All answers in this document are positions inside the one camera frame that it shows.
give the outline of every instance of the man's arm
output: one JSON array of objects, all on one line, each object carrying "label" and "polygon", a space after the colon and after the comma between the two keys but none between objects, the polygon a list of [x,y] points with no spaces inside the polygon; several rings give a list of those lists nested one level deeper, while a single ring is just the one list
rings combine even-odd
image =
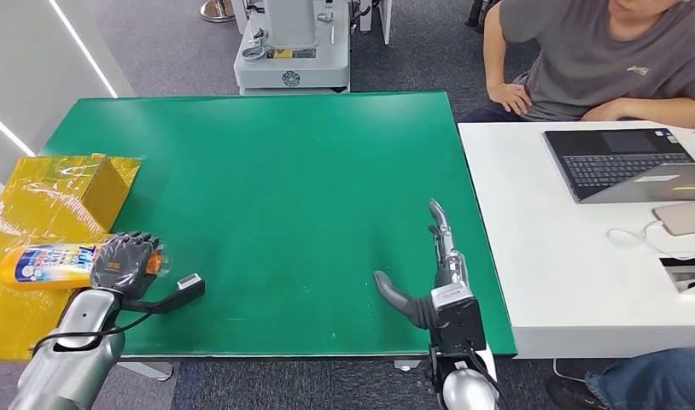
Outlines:
[{"label": "man's arm", "polygon": [[695,100],[684,97],[666,100],[618,98],[592,109],[581,120],[615,121],[625,117],[695,128]]},{"label": "man's arm", "polygon": [[506,111],[526,114],[531,99],[523,85],[506,84],[504,62],[506,40],[500,23],[501,3],[496,4],[486,14],[483,30],[483,64],[486,67],[486,90],[491,101],[504,106]]},{"label": "man's arm", "polygon": [[496,4],[486,14],[483,29],[483,63],[486,66],[486,86],[505,83],[504,63],[506,41],[499,21],[501,3]]}]

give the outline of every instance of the green tabletop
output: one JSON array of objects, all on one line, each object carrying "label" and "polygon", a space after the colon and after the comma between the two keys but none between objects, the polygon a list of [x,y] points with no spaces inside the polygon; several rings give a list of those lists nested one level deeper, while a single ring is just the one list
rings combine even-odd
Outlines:
[{"label": "green tabletop", "polygon": [[491,348],[516,353],[445,93],[80,100],[44,154],[92,152],[143,159],[113,231],[166,245],[172,270],[145,299],[192,272],[207,283],[128,331],[124,354],[426,353],[428,332],[380,298],[372,273],[429,293],[431,197],[465,253]]}]

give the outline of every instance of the laptop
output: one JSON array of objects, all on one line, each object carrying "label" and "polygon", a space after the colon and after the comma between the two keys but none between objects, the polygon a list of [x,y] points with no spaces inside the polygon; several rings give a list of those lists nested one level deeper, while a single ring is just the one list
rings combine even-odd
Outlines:
[{"label": "laptop", "polygon": [[578,203],[695,201],[695,161],[665,128],[544,135]]}]

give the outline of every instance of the laptop keyboard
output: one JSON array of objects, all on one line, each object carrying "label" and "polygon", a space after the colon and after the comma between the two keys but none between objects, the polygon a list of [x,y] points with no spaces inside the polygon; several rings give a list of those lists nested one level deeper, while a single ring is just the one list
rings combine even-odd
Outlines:
[{"label": "laptop keyboard", "polygon": [[694,162],[687,154],[565,156],[564,164],[577,186],[612,186],[660,164]]}]

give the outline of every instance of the person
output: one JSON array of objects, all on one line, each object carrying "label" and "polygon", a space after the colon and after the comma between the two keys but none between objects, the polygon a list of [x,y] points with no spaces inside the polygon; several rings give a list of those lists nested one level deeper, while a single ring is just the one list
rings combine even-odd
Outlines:
[{"label": "person", "polygon": [[588,372],[557,372],[546,390],[562,410],[695,410],[695,350],[674,348]]},{"label": "person", "polygon": [[[507,84],[506,41],[536,39]],[[457,122],[653,120],[695,128],[695,0],[503,0],[483,45],[491,103]]]}]

